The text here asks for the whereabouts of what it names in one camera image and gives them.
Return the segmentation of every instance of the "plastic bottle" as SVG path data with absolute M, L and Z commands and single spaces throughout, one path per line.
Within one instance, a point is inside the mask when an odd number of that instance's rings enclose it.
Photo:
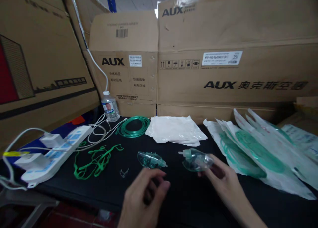
M 178 154 L 182 154 L 185 157 L 182 164 L 191 172 L 204 171 L 205 168 L 211 168 L 214 164 L 214 160 L 210 156 L 194 148 L 183 150 L 178 152 Z
M 102 99 L 102 105 L 106 113 L 106 117 L 109 122 L 116 122 L 119 119 L 119 111 L 117 103 L 114 97 L 109 95 L 109 91 L 104 91 L 104 98 Z

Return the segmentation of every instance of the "yellow cable tag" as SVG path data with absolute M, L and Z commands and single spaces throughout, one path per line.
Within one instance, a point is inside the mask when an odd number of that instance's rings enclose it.
M 24 154 L 28 154 L 30 152 L 18 152 L 18 151 L 13 151 L 13 152 L 5 152 L 3 153 L 3 156 L 6 156 L 6 157 L 20 157 Z

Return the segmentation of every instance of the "floor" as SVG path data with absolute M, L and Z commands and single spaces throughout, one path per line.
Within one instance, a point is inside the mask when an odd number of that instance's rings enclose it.
M 110 218 L 104 220 L 98 215 L 98 210 L 91 207 L 89 212 L 76 208 L 66 203 L 46 211 L 33 228 L 115 228 L 117 214 L 110 213 Z

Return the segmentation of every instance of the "tabletop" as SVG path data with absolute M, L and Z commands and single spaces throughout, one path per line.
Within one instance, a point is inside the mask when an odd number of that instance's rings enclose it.
M 110 123 L 111 127 L 119 121 Z M 134 120 L 127 127 L 138 130 L 140 121 Z M 212 153 L 226 163 L 216 143 L 204 125 L 199 126 L 208 139 L 200 141 L 196 149 Z M 91 141 L 98 141 L 98 136 L 91 136 Z M 74 177 L 73 153 L 50 180 L 39 184 L 37 191 L 56 197 L 74 199 L 91 206 L 109 211 L 120 211 L 124 193 L 142 169 L 137 159 L 138 151 L 155 152 L 167 163 L 162 170 L 167 173 L 166 180 L 171 187 L 162 205 L 159 221 L 173 224 L 173 227 L 237 227 L 238 224 L 223 205 L 211 183 L 206 178 L 199 178 L 196 173 L 186 170 L 183 156 L 178 152 L 190 147 L 171 142 L 156 143 L 153 138 L 142 135 L 137 138 L 125 138 L 113 133 L 107 140 L 91 150 L 106 145 L 106 149 L 121 144 L 123 151 L 114 149 L 109 164 L 98 177 L 77 180 Z M 77 165 L 83 166 L 91 161 L 87 151 L 80 152 Z M 120 176 L 122 169 L 129 171 L 125 178 Z M 250 203 L 268 227 L 317 227 L 318 200 L 306 200 L 297 195 L 278 191 L 258 179 L 238 174 L 239 181 Z

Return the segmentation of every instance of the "hand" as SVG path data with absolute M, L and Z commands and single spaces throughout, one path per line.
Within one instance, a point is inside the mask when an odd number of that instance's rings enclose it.
M 199 172 L 199 177 L 204 174 L 208 177 L 225 206 L 242 226 L 267 227 L 248 201 L 235 171 L 216 156 L 209 156 L 214 159 L 214 164 L 211 169 Z
M 164 181 L 165 172 L 144 168 L 127 188 L 118 228 L 153 228 L 157 226 L 159 211 L 170 182 Z M 152 181 L 157 179 L 157 187 Z

